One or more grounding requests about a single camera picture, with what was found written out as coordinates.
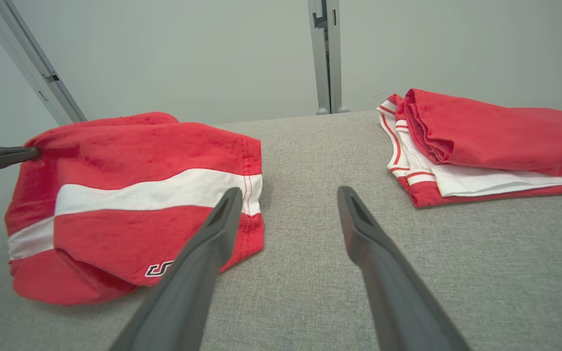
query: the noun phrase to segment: white partition panel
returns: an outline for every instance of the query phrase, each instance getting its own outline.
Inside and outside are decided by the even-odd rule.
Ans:
[[[88,120],[318,109],[306,0],[13,0]]]
[[[339,0],[342,102],[415,87],[562,109],[562,1]]]

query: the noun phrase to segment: white fabric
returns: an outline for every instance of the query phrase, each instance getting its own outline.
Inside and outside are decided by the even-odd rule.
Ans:
[[[187,169],[165,180],[141,182],[123,189],[104,190],[64,184],[58,191],[53,217],[29,225],[8,237],[11,260],[53,249],[54,217],[98,210],[153,211],[177,206],[214,207],[229,188],[242,190],[242,212],[261,213],[261,174],[226,173],[214,169]]]
[[[541,173],[434,164],[413,144],[407,121],[396,121],[387,110],[395,112],[396,105],[386,101],[377,108],[382,113],[381,127],[392,140],[395,150],[388,169],[396,177],[406,177],[409,185],[437,182],[443,197],[482,196],[562,185],[562,177]]]

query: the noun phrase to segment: gray carpet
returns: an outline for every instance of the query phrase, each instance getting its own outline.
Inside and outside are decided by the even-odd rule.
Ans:
[[[336,190],[352,186],[478,351],[562,350],[562,196],[415,209],[374,112],[226,124],[259,138],[265,249],[219,278],[203,350],[376,350]],[[0,200],[0,350],[105,350],[147,291],[60,307],[11,288]]]

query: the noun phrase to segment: gray fabric surface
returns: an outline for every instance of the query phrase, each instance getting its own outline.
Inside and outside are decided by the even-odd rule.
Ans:
[[[374,112],[226,124],[261,140],[265,249],[222,274],[203,350],[375,350],[336,190],[352,186],[473,349],[562,350],[562,196],[415,209]],[[0,219],[5,208],[0,204]],[[0,220],[0,350],[104,350],[146,291],[60,307],[11,289]]]

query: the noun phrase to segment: red garment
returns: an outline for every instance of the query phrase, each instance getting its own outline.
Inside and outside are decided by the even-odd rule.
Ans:
[[[6,214],[13,287],[53,304],[92,304],[155,285],[224,191],[241,224],[223,271],[263,249],[259,140],[165,113],[72,124],[25,144]]]
[[[562,111],[508,108],[411,89],[402,102],[414,144],[437,164],[562,176]]]

